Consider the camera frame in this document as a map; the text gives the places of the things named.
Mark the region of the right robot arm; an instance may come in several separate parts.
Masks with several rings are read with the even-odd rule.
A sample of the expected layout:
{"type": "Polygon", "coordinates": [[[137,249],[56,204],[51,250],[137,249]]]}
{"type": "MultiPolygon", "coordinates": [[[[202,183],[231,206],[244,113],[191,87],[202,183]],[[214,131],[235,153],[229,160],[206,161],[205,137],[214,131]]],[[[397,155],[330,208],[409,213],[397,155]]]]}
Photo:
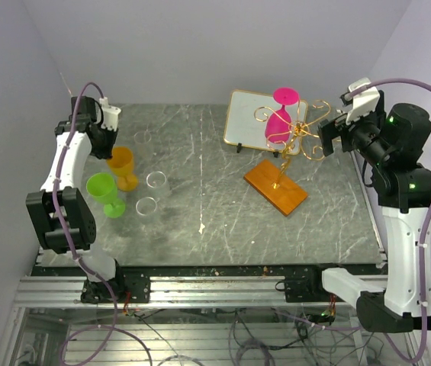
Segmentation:
{"type": "Polygon", "coordinates": [[[369,332],[431,331],[429,253],[421,236],[431,208],[431,171],[418,159],[431,133],[429,114],[415,104],[382,107],[350,124],[340,116],[323,120],[318,135],[324,155],[340,138],[345,152],[356,151],[371,166],[388,241],[385,288],[365,283],[344,268],[329,268],[307,283],[308,295],[325,301],[332,294],[352,305],[369,332]]]}

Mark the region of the pink plastic wine glass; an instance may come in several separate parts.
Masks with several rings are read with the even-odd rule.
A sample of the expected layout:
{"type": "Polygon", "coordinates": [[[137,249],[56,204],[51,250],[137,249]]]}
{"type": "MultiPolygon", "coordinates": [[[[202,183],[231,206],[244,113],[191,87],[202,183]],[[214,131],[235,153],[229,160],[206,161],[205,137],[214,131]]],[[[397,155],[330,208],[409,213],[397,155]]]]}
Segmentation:
{"type": "Polygon", "coordinates": [[[292,125],[291,115],[286,111],[286,107],[297,104],[300,97],[293,88],[281,87],[274,91],[273,98],[280,108],[269,117],[265,137],[268,143],[283,144],[289,139],[292,125]]]}

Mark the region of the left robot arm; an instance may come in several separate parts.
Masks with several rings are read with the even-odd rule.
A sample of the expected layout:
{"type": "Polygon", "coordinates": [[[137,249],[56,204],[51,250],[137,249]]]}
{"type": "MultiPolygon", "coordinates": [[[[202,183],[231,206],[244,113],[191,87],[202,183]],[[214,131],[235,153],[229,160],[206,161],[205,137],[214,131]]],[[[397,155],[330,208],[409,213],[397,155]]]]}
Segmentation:
{"type": "Polygon", "coordinates": [[[110,158],[117,132],[94,122],[83,121],[76,131],[68,121],[59,123],[47,180],[25,201],[42,249],[68,255],[85,272],[84,303],[117,303],[127,292],[117,260],[96,242],[95,218],[80,191],[87,158],[110,158]]]}

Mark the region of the orange plastic wine glass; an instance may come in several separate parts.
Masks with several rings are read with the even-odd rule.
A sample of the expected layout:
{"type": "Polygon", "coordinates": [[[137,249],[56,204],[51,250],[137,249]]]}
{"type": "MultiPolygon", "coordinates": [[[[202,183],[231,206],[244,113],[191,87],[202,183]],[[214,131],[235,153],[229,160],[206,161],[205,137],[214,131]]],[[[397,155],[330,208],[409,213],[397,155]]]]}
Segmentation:
{"type": "Polygon", "coordinates": [[[133,173],[133,152],[126,146],[112,149],[111,158],[107,160],[109,169],[117,177],[117,186],[121,191],[132,191],[138,186],[138,178],[133,173]]]}

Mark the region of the green plastic wine glass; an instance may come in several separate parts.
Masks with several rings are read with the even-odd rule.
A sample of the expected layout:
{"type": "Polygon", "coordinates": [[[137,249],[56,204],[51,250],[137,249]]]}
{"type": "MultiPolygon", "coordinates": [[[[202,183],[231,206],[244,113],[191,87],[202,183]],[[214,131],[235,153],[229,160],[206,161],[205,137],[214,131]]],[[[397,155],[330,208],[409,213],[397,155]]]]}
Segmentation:
{"type": "Polygon", "coordinates": [[[106,217],[114,219],[124,214],[126,205],[117,195],[117,184],[112,175],[105,172],[92,175],[86,183],[86,190],[103,205],[106,217]]]}

